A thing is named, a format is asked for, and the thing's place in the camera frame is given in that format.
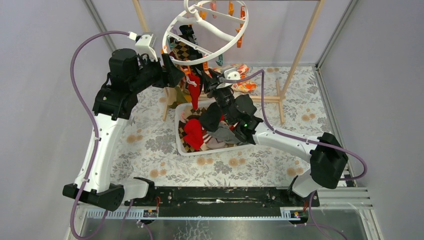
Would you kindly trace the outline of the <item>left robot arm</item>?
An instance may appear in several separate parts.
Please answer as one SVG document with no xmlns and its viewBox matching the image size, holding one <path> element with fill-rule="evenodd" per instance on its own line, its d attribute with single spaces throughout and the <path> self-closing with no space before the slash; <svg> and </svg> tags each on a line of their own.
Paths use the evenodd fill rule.
<svg viewBox="0 0 424 240">
<path fill-rule="evenodd" d="M 185 74 L 168 53 L 152 60 L 149 54 L 129 48 L 115 50 L 108 65 L 106 81 L 89 111 L 94 125 L 83 166 L 74 182 L 63 187 L 62 194 L 113 212 L 132 199 L 144 206 L 155 200 L 151 180 L 136 177 L 121 183 L 111 181 L 118 139 L 138 103 L 138 94 L 151 86 L 174 87 Z"/>
</svg>

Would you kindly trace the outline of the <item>red sock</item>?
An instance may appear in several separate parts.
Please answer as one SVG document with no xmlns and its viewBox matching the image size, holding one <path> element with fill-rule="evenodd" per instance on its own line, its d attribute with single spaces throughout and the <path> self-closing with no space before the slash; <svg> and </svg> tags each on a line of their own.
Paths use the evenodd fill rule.
<svg viewBox="0 0 424 240">
<path fill-rule="evenodd" d="M 207 149 L 205 141 L 208 135 L 198 119 L 188 120 L 183 130 L 185 133 L 184 141 L 195 151 L 205 151 Z"/>
<path fill-rule="evenodd" d="M 188 84 L 188 91 L 191 96 L 191 104 L 194 110 L 198 109 L 199 96 L 201 94 L 202 85 L 201 79 L 193 74 L 189 74 L 186 80 Z"/>
</svg>

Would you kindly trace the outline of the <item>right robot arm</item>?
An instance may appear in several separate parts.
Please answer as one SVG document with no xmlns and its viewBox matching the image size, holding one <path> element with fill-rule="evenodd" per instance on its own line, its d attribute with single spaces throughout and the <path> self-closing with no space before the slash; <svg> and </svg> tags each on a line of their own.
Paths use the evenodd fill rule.
<svg viewBox="0 0 424 240">
<path fill-rule="evenodd" d="M 257 108 L 248 94 L 234 96 L 230 85 L 241 81 L 236 71 L 225 74 L 209 69 L 200 74 L 205 94 L 214 99 L 218 115 L 232 127 L 237 140 L 282 150 L 310 164 L 310 169 L 290 184 L 286 198 L 291 205 L 301 205 L 315 190 L 338 186 L 349 158 L 333 134 L 302 135 L 272 126 L 266 116 L 255 115 Z"/>
</svg>

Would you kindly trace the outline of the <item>white round clip hanger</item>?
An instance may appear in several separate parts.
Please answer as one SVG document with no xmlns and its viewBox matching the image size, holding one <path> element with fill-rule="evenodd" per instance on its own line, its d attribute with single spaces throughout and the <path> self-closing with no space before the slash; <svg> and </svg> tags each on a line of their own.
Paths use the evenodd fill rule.
<svg viewBox="0 0 424 240">
<path fill-rule="evenodd" d="M 250 14 L 247 4 L 242 0 L 226 1 L 225 7 L 212 7 L 215 0 L 184 0 L 183 11 L 166 28 L 161 50 L 168 54 L 172 51 L 171 40 L 183 43 L 201 53 L 195 60 L 177 60 L 173 63 L 181 66 L 202 64 L 218 58 L 231 48 L 241 48 L 248 28 Z M 193 27 L 198 43 L 193 43 L 176 34 L 180 26 Z"/>
</svg>

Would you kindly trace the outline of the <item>orange clothes peg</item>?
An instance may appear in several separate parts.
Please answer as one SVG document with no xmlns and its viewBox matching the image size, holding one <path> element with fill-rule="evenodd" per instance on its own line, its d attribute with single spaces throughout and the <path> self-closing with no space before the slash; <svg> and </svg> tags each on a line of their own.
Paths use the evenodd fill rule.
<svg viewBox="0 0 424 240">
<path fill-rule="evenodd" d="M 189 65 L 181 65 L 180 69 L 184 72 L 185 76 L 192 75 L 192 69 Z"/>
</svg>

